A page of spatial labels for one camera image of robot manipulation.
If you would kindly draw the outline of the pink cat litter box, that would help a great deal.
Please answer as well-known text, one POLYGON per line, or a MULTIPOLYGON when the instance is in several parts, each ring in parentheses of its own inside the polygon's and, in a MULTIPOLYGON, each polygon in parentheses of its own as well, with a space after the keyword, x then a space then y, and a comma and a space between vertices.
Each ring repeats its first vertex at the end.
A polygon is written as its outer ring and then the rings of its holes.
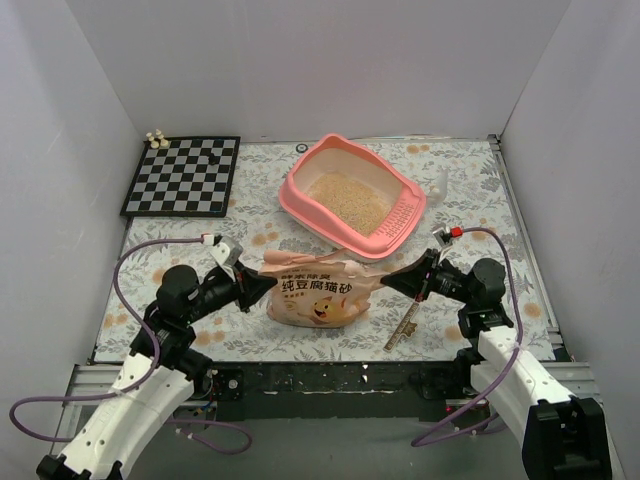
POLYGON ((372 150, 328 134, 287 173, 279 202, 312 233, 354 257, 375 262, 409 238, 427 197, 372 150))

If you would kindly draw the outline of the brown bag sealing clip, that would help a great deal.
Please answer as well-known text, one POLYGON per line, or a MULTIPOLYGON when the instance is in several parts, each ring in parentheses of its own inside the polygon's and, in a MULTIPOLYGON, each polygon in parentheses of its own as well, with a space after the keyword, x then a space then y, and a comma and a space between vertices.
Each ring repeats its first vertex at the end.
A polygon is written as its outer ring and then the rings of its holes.
POLYGON ((413 321, 413 318, 418 310, 419 303, 414 301, 394 330, 393 334, 385 343, 383 349, 386 352, 391 352, 395 348, 401 337, 410 338, 415 333, 417 324, 413 321))

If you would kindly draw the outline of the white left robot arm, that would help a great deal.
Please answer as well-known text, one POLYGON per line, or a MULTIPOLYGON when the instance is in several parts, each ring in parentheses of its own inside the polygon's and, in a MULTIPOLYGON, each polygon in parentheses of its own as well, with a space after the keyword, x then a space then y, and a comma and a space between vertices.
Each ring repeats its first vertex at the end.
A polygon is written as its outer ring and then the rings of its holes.
POLYGON ((106 398, 60 454, 40 461, 37 476, 126 478, 173 412, 212 390, 213 363, 191 347, 193 323, 229 304, 246 312, 276 283, 241 263, 216 267, 203 280, 187 265, 167 270, 106 398))

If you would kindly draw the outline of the black white chessboard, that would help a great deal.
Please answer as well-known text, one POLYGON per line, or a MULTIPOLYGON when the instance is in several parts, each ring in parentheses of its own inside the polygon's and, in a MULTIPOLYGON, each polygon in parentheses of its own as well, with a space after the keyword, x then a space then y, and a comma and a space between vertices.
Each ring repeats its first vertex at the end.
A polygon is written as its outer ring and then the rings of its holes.
POLYGON ((120 215, 225 217, 240 141, 239 136, 173 137, 158 149, 145 141, 120 215), (209 163, 212 154, 216 164, 209 163))

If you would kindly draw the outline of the orange cat litter bag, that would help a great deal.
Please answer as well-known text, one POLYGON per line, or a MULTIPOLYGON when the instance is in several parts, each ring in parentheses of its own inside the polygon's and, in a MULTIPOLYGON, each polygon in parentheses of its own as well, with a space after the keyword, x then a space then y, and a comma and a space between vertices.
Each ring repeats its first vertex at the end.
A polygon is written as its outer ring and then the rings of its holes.
POLYGON ((318 329, 353 323, 369 309, 370 296, 386 275, 349 259, 344 249, 324 256, 268 250, 259 273, 276 280, 267 301, 272 320, 318 329))

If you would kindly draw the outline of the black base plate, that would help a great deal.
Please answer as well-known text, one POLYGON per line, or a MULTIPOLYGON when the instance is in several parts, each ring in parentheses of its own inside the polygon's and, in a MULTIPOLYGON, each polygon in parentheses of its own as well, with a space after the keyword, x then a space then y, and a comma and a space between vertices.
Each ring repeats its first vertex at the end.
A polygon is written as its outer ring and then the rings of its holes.
POLYGON ((181 406, 207 419, 415 418, 436 422, 476 395, 454 361, 217 363, 181 406))

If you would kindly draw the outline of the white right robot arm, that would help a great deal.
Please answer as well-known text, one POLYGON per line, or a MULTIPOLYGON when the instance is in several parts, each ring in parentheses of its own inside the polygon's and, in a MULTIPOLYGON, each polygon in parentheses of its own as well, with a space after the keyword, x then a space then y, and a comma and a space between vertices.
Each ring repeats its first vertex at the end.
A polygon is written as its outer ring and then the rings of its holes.
POLYGON ((577 397, 522 347, 502 305, 506 275, 494 259, 462 272, 429 249, 381 283, 418 302, 435 293, 461 303, 458 325, 471 345, 456 358, 453 387, 464 397, 486 395, 519 441, 529 478, 612 478, 601 406, 577 397))

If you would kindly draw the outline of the beige litter in box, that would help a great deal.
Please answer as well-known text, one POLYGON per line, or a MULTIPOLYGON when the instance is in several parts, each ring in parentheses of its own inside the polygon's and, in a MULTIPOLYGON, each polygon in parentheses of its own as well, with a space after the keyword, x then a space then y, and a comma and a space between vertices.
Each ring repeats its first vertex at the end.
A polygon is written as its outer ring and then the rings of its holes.
POLYGON ((339 172, 323 174, 306 194, 364 237, 369 237, 391 210, 371 187, 339 172))

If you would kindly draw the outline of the clear plastic litter scoop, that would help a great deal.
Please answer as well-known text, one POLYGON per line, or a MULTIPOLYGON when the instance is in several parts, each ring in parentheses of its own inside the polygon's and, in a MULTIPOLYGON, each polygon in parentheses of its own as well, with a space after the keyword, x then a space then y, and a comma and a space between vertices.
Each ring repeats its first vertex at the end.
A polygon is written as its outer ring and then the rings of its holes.
POLYGON ((448 194, 449 170, 443 169, 435 181, 429 186, 427 192, 427 202, 435 206, 444 202, 448 194))

